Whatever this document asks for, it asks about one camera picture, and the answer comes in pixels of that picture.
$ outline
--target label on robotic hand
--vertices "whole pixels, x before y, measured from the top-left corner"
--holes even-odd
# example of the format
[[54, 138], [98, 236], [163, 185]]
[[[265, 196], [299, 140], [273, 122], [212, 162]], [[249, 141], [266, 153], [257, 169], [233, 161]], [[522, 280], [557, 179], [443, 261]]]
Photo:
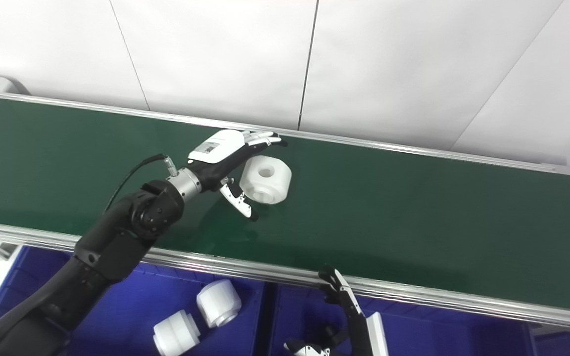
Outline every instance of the label on robotic hand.
[[217, 164], [244, 145], [245, 137], [240, 131], [221, 130], [190, 152], [188, 159]]
[[210, 153], [213, 149], [217, 148], [217, 146], [219, 146], [219, 144], [216, 142], [206, 141], [195, 148], [194, 151], [199, 153]]

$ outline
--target blue bin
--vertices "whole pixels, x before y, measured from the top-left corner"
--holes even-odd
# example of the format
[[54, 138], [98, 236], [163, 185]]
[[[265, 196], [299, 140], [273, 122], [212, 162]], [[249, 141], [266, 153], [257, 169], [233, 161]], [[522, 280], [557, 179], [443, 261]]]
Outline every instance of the blue bin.
[[[0, 316], [34, 293], [65, 264], [64, 252], [24, 247], [0, 288]], [[222, 327], [209, 329], [196, 296], [208, 283], [223, 277], [176, 268], [140, 264], [102, 297], [72, 334], [70, 356], [155, 356], [153, 326], [185, 309], [195, 318], [200, 343], [186, 356], [251, 356], [254, 352], [265, 284], [231, 278], [242, 302], [239, 315]]]
[[[366, 316], [380, 312], [392, 356], [535, 356], [525, 322], [358, 297]], [[271, 356], [289, 356], [285, 339], [321, 343], [327, 325], [346, 327], [339, 306], [326, 304], [316, 289], [279, 286], [272, 327]], [[338, 351], [348, 354], [349, 342]]]
[[570, 356], [570, 333], [558, 333], [536, 338], [538, 356]]

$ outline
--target black robotic arm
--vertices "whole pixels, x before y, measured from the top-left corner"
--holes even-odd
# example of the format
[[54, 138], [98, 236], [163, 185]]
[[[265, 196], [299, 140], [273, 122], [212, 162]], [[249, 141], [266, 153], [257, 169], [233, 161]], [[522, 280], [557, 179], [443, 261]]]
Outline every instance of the black robotic arm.
[[[285, 146], [276, 133], [222, 130], [191, 152], [188, 165], [179, 170], [160, 155], [170, 176], [153, 180], [108, 207], [76, 243], [70, 261], [0, 318], [0, 356], [58, 355], [70, 332], [182, 217], [190, 199], [204, 191], [238, 191], [229, 187], [228, 175], [271, 144]], [[236, 198], [244, 196], [239, 192]]]

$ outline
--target white cylindrical part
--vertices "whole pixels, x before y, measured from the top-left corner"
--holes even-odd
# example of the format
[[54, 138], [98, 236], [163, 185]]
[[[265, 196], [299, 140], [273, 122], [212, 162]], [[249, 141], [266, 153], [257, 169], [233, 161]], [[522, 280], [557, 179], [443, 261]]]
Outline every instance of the white cylindrical part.
[[276, 204], [287, 198], [291, 169], [285, 162], [267, 156], [247, 160], [239, 186], [251, 200]]
[[241, 299], [227, 279], [214, 281], [197, 295], [197, 306], [208, 327], [223, 326], [233, 320], [241, 309]]
[[199, 329], [191, 314], [178, 311], [153, 327], [153, 342], [161, 356], [180, 356], [199, 343]]

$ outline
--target white wall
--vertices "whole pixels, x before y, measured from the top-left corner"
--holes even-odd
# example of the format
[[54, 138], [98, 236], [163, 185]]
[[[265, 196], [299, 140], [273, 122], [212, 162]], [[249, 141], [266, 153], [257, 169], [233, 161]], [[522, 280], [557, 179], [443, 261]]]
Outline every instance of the white wall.
[[570, 0], [0, 0], [0, 75], [35, 95], [570, 166]]

